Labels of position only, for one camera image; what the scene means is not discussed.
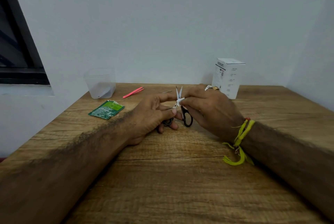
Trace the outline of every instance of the yellow thread bracelet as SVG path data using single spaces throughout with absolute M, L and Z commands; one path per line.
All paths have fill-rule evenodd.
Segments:
M 240 165 L 240 164 L 244 163 L 244 161 L 246 160 L 250 164 L 254 165 L 253 160 L 243 151 L 243 149 L 240 146 L 241 141 L 245 138 L 247 133 L 250 131 L 250 129 L 254 125 L 255 121 L 250 120 L 249 123 L 248 123 L 248 126 L 246 127 L 247 123 L 248 123 L 248 120 L 246 119 L 245 122 L 242 124 L 242 126 L 239 129 L 238 136 L 234 140 L 233 146 L 231 146 L 231 144 L 229 144 L 228 142 L 223 142 L 223 144 L 228 145 L 231 149 L 236 149 L 236 154 L 240 155 L 240 160 L 237 161 L 237 162 L 232 162 L 227 156 L 224 155 L 223 162 L 225 162 L 227 164 L 230 164 L 230 165 L 233 165 L 233 166 L 236 166 L 236 165 Z

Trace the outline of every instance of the wood grain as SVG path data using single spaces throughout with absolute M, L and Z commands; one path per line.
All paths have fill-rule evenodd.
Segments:
M 121 98 L 140 86 L 145 90 Z M 111 100 L 125 108 L 111 120 L 133 109 L 146 94 L 174 89 L 172 84 L 118 84 Z M 103 101 L 89 93 L 82 96 L 0 164 L 0 179 L 107 123 L 87 115 Z M 241 86 L 235 103 L 245 116 L 334 150 L 334 113 L 284 87 Z M 154 131 L 140 145 L 124 149 L 64 223 L 327 222 L 262 167 L 223 163 L 222 156 L 233 159 L 233 152 L 197 123 L 179 126 L 178 131 L 166 128 L 162 135 Z

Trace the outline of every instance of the cardboard box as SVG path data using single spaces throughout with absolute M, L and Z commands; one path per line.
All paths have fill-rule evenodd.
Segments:
M 235 59 L 218 58 L 214 67 L 212 86 L 219 87 L 220 92 L 230 99 L 235 99 L 244 75 L 245 65 Z

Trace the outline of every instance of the window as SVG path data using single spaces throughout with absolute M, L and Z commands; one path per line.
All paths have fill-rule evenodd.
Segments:
M 0 0 L 0 83 L 50 84 L 18 0 Z

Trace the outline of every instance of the hand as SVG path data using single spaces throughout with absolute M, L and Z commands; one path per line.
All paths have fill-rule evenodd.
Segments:
M 156 129 L 160 133 L 164 131 L 162 121 L 176 117 L 182 120 L 182 114 L 176 109 L 162 105 L 166 101 L 176 101 L 176 93 L 161 93 L 157 95 L 146 96 L 131 112 L 125 117 L 127 123 L 127 131 L 129 132 L 129 145 L 139 144 L 146 134 Z M 177 130 L 178 125 L 175 121 L 169 126 L 171 129 Z
M 214 135 L 232 142 L 238 135 L 244 117 L 235 104 L 217 90 L 204 90 L 206 85 L 199 84 L 188 90 L 185 99 L 180 102 L 200 126 Z

